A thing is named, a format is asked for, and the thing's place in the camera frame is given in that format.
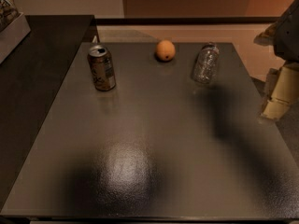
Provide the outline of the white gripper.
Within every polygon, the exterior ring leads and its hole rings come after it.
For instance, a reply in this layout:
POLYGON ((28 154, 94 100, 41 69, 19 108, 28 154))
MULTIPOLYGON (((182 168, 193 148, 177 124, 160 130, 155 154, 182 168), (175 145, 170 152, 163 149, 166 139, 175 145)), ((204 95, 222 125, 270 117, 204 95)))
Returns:
POLYGON ((299 99, 299 63, 285 62, 279 69, 271 68, 263 92, 261 116, 281 119, 299 99))

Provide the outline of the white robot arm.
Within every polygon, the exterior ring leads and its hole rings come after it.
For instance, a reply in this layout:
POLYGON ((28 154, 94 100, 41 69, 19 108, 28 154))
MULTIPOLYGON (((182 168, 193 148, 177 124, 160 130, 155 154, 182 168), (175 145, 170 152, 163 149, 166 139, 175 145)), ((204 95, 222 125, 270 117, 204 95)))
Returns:
POLYGON ((261 116, 279 120, 299 99, 299 0, 294 0, 254 42, 272 45, 275 55, 285 61, 279 69, 269 70, 263 89, 261 116))

